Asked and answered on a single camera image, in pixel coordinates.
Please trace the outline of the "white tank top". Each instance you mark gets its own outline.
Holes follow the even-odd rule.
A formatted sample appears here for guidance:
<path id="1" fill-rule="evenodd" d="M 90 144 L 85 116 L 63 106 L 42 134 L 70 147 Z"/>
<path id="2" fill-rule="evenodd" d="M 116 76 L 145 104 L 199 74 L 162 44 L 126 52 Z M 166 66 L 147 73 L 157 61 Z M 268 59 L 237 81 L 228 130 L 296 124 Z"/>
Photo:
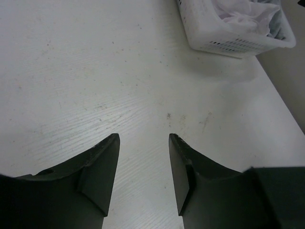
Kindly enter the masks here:
<path id="1" fill-rule="evenodd" d="M 213 0 L 219 18 L 235 30 L 284 40 L 279 0 Z"/>

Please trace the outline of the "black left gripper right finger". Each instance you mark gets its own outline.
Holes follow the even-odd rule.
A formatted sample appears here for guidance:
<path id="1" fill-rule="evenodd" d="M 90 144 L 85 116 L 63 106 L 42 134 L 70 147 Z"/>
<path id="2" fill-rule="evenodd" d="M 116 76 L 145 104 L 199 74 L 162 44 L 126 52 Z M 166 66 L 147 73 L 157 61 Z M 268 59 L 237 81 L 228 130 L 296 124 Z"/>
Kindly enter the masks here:
<path id="1" fill-rule="evenodd" d="M 271 204 L 252 169 L 237 172 L 169 135 L 178 215 L 186 229 L 277 229 Z"/>

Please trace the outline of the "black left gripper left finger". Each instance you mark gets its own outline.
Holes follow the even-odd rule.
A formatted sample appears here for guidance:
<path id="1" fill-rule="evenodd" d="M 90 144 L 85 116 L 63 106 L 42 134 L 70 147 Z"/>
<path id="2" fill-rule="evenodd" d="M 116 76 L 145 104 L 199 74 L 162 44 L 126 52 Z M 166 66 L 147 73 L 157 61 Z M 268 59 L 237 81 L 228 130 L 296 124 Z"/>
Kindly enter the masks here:
<path id="1" fill-rule="evenodd" d="M 0 177 L 3 229 L 100 229 L 107 217 L 120 150 L 111 134 L 35 175 Z"/>

